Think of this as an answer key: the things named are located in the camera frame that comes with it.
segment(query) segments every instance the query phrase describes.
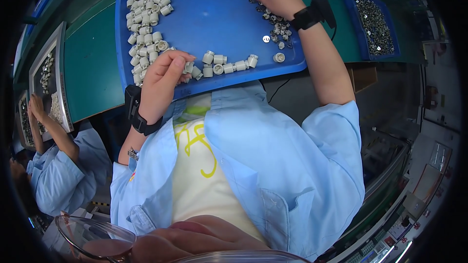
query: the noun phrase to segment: light blue shirt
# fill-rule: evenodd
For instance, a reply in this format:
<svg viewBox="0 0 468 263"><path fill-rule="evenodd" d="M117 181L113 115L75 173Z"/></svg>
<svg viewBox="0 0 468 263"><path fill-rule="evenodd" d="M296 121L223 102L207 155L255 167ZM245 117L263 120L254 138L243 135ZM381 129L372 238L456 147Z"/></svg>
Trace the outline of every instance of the light blue shirt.
<svg viewBox="0 0 468 263"><path fill-rule="evenodd" d="M165 119L176 119L184 108L185 100L173 102ZM212 92L205 135L232 191L272 249L314 261L362 205L354 101L317 108L301 127L268 105L259 82L247 83ZM137 235L171 225L176 159L170 119L149 135L137 163L114 163L111 222Z"/></svg>
<svg viewBox="0 0 468 263"><path fill-rule="evenodd" d="M56 216L63 210L73 213L96 194L98 185L104 185L112 163L99 134L89 123L73 140L79 147L75 164L57 145L43 155L36 152L26 172L31 175L31 186L39 210Z"/></svg>

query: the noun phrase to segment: forearm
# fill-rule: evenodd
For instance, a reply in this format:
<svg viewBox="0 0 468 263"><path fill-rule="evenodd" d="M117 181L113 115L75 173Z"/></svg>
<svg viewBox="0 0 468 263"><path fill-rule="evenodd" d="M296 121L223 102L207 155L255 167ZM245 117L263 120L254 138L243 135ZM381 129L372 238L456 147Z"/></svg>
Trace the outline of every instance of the forearm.
<svg viewBox="0 0 468 263"><path fill-rule="evenodd" d="M34 146L36 147L36 151L41 155L44 154L44 142L42 141L41 133L39 132L38 122L36 120L29 120L29 124L31 126L32 138L34 140Z"/></svg>
<svg viewBox="0 0 468 263"><path fill-rule="evenodd" d="M41 116L39 122L41 122L50 133L57 144L58 149L63 151L74 163L76 163L78 161L79 147L68 137L62 126L52 120L52 118L47 114Z"/></svg>
<svg viewBox="0 0 468 263"><path fill-rule="evenodd" d="M319 23L299 30L302 49L321 105L356 100L346 67L327 32Z"/></svg>
<svg viewBox="0 0 468 263"><path fill-rule="evenodd" d="M122 148L120 149L118 162L122 165L128 165L128 151L130 149L139 151L147 138L148 136L145 136L143 133L138 133L135 128L131 126L127 138L125 139L125 142L122 144Z"/></svg>

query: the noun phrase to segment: coworker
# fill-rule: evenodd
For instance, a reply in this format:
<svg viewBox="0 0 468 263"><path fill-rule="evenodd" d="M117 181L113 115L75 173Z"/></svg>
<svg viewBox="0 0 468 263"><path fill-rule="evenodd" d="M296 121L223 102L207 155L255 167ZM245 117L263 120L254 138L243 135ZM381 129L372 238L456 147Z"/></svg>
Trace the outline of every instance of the coworker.
<svg viewBox="0 0 468 263"><path fill-rule="evenodd" d="M99 134L89 121L80 125L71 139L60 124L44 111L42 99L31 95L28 104L29 123L36 153L26 170L10 160L16 189L28 216L40 212L56 216L63 210L73 213L91 201L98 185L104 185L111 162ZM38 121L50 133L55 144L46 150Z"/></svg>
<svg viewBox="0 0 468 263"><path fill-rule="evenodd" d="M306 7L258 1L289 21ZM302 126L268 105L258 81L172 102L195 60L186 52L168 50L149 67L138 113L163 126L149 136L130 128L110 187L111 222L165 246L148 243L146 262L245 249L314 261L358 212L365 189L349 75L320 23L298 33L321 104Z"/></svg>

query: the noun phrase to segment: fingernail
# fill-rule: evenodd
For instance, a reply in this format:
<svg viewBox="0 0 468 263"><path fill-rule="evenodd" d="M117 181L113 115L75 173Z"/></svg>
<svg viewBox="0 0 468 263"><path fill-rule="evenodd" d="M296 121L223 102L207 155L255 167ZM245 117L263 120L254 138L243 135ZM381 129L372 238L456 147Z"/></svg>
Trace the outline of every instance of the fingernail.
<svg viewBox="0 0 468 263"><path fill-rule="evenodd" d="M185 59L182 56L177 56L172 62L175 66L183 67L185 65Z"/></svg>

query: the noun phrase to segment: white t-shirt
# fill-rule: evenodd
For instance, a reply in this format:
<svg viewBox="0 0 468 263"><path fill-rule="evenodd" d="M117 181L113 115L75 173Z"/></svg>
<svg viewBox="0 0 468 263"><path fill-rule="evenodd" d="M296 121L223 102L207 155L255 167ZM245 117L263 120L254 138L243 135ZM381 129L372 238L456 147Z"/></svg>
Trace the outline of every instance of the white t-shirt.
<svg viewBox="0 0 468 263"><path fill-rule="evenodd" d="M178 155L172 173L172 223L213 215L265 243L232 192L205 137L210 103L211 94L187 100L187 109L174 122Z"/></svg>

